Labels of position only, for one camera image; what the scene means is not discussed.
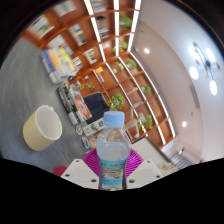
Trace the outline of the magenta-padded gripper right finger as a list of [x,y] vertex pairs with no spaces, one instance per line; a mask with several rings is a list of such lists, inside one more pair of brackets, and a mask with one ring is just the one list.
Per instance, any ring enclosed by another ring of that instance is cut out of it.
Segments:
[[143,159],[135,150],[130,152],[125,164],[127,189],[141,188],[162,177],[163,175],[151,159]]

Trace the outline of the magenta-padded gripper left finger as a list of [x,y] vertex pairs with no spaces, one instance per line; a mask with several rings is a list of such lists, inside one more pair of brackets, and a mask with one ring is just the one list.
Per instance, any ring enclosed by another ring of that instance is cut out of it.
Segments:
[[83,188],[97,189],[100,162],[96,150],[89,151],[82,159],[74,159],[61,177]]

